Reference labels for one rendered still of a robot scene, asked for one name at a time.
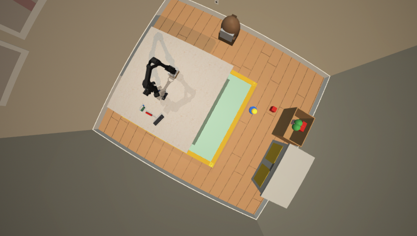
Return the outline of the black flat bar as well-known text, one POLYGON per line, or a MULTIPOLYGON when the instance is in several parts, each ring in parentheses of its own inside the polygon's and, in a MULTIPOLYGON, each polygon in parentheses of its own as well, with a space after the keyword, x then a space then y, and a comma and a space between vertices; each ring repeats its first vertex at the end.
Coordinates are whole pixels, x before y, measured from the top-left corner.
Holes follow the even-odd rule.
POLYGON ((164 116, 160 115, 153 124, 156 126, 163 118, 164 116))

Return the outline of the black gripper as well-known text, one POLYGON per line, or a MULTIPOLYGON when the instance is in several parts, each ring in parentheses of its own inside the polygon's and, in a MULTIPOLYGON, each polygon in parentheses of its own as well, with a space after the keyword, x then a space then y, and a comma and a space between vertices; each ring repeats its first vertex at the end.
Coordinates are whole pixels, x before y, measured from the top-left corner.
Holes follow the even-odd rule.
POLYGON ((158 89, 157 89, 157 86, 155 86, 154 84, 156 84, 155 82, 152 82, 153 84, 153 86, 154 86, 154 89, 153 90, 150 90, 150 91, 153 91, 154 92, 154 97, 159 97, 160 96, 160 94, 159 94, 159 91, 158 91, 158 89))

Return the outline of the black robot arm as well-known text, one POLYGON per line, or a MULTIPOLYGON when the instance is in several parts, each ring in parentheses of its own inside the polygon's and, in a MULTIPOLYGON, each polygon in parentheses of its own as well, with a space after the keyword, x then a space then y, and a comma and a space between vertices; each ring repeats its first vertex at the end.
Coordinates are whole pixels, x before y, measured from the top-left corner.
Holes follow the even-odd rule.
POLYGON ((170 65, 165 65, 163 64, 160 60, 156 59, 155 57, 152 57, 149 60, 149 63, 146 65, 147 70, 146 70, 146 74, 145 74, 145 79, 142 82, 143 88, 145 89, 143 94, 148 96, 149 94, 151 94, 150 90, 154 89, 154 86, 152 85, 153 83, 150 82, 150 77, 151 77, 151 71, 156 68, 157 66, 162 66, 167 70, 169 73, 171 74, 175 74, 177 70, 175 70, 174 67, 170 66, 170 65), (153 63, 154 65, 150 65, 151 63, 153 63))

